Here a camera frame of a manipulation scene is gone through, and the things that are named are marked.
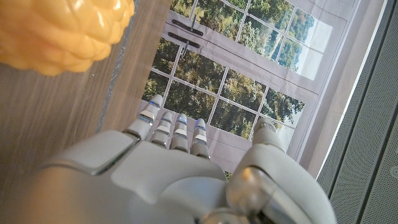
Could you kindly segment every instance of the yellow object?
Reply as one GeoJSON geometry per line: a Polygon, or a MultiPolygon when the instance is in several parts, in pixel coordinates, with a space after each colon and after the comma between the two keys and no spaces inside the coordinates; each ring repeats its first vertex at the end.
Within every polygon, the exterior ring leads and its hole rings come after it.
{"type": "Polygon", "coordinates": [[[85,71],[133,14],[131,0],[0,0],[0,62],[45,75],[85,71]]]}

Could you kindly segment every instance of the wooden panel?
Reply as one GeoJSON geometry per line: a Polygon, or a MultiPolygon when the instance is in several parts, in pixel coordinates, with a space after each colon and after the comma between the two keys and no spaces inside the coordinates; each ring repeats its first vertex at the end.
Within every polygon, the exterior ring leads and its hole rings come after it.
{"type": "Polygon", "coordinates": [[[136,116],[171,2],[140,2],[102,130],[123,130],[136,116]]]}
{"type": "Polygon", "coordinates": [[[0,65],[0,205],[32,169],[95,133],[119,50],[56,77],[0,65]]]}
{"type": "MultiPolygon", "coordinates": [[[[122,129],[133,119],[170,4],[141,0],[103,129],[122,129]]],[[[56,77],[0,64],[0,207],[44,160],[96,132],[120,49],[114,45],[84,73],[56,77]]]]}

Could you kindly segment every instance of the ventilation grille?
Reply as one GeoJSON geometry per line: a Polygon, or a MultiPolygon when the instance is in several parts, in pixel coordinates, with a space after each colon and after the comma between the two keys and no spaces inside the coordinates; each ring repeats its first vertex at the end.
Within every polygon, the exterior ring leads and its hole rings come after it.
{"type": "Polygon", "coordinates": [[[317,181],[327,195],[331,194],[331,190],[333,188],[333,180],[338,173],[337,169],[340,161],[342,160],[342,157],[344,156],[343,154],[345,152],[346,143],[348,142],[348,138],[351,132],[351,127],[353,127],[356,113],[361,106],[361,101],[363,99],[364,92],[366,91],[367,83],[371,77],[372,67],[375,63],[377,52],[381,47],[383,35],[388,26],[388,20],[392,11],[393,3],[393,0],[387,2],[386,10],[384,11],[382,19],[380,21],[379,28],[377,28],[374,41],[372,43],[362,73],[359,77],[358,84],[355,87],[355,91],[351,97],[351,101],[348,105],[345,116],[337,132],[329,156],[325,161],[320,175],[318,176],[317,181]]]}
{"type": "MultiPolygon", "coordinates": [[[[388,30],[389,34],[384,41],[385,46],[389,50],[383,50],[379,56],[382,60],[379,72],[383,73],[386,77],[384,82],[390,80],[388,77],[395,77],[395,82],[392,80],[390,88],[397,88],[398,86],[398,10],[396,9],[390,22],[388,30]]],[[[391,101],[396,102],[397,96],[395,92],[395,99],[391,101]]],[[[398,166],[398,120],[396,120],[394,128],[391,132],[389,142],[387,143],[386,150],[382,161],[380,163],[379,171],[375,178],[372,191],[369,195],[368,203],[366,205],[362,223],[397,223],[398,222],[398,179],[390,174],[391,167],[398,166]]]]}
{"type": "Polygon", "coordinates": [[[398,100],[397,16],[394,12],[330,197],[338,223],[357,222],[390,123],[394,122],[398,100]]]}

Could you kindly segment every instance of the robotic hand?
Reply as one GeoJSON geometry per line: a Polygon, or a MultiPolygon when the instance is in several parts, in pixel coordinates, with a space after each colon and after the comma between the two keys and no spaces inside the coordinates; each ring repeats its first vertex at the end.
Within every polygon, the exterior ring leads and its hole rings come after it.
{"type": "Polygon", "coordinates": [[[336,223],[327,196],[260,119],[228,182],[210,161],[205,122],[188,148],[187,117],[157,117],[155,95],[123,132],[105,131],[46,162],[10,207],[6,223],[336,223]]]}

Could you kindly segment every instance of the green foliage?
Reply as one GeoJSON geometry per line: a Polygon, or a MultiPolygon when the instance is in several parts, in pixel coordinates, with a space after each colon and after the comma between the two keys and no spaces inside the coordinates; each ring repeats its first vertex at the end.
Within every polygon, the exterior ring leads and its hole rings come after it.
{"type": "Polygon", "coordinates": [[[251,112],[219,100],[211,125],[249,139],[255,117],[256,115],[251,112]]]}
{"type": "Polygon", "coordinates": [[[170,10],[175,11],[185,17],[191,14],[193,0],[173,0],[170,10]]]}
{"type": "Polygon", "coordinates": [[[175,76],[217,93],[225,67],[195,52],[187,51],[178,61],[175,76]]]}
{"type": "Polygon", "coordinates": [[[284,122],[286,118],[293,124],[293,113],[301,112],[305,103],[281,94],[273,89],[268,89],[266,101],[261,113],[278,121],[284,122]]]}
{"type": "Polygon", "coordinates": [[[285,0],[252,0],[249,13],[275,24],[288,9],[290,9],[290,4],[285,0]]]}
{"type": "Polygon", "coordinates": [[[199,0],[195,13],[200,24],[235,40],[243,13],[218,0],[199,0]]]}
{"type": "Polygon", "coordinates": [[[277,44],[281,40],[282,35],[277,31],[262,25],[251,17],[247,17],[238,42],[255,53],[270,59],[273,55],[278,54],[277,44]]]}
{"type": "Polygon", "coordinates": [[[301,44],[286,38],[284,47],[280,52],[278,61],[279,65],[282,65],[296,72],[299,68],[295,65],[299,62],[299,57],[302,49],[303,47],[301,44]]]}
{"type": "Polygon", "coordinates": [[[169,82],[167,77],[151,71],[147,85],[145,86],[144,94],[142,95],[142,99],[149,101],[156,94],[164,96],[167,82],[169,82]]]}
{"type": "Polygon", "coordinates": [[[209,118],[215,98],[189,86],[173,81],[164,108],[184,113],[193,119],[209,118]]]}
{"type": "Polygon", "coordinates": [[[289,29],[289,35],[305,42],[308,30],[314,26],[315,18],[300,9],[296,10],[289,29]]]}
{"type": "Polygon", "coordinates": [[[170,74],[179,46],[161,38],[152,67],[170,74]]]}
{"type": "Polygon", "coordinates": [[[225,174],[226,180],[230,180],[230,178],[232,177],[232,173],[230,173],[230,172],[224,171],[224,174],[225,174]]]}
{"type": "Polygon", "coordinates": [[[252,110],[258,110],[265,90],[265,85],[229,69],[221,96],[252,110]]]}
{"type": "Polygon", "coordinates": [[[248,4],[248,0],[229,0],[229,3],[237,6],[240,9],[245,9],[248,4]]]}

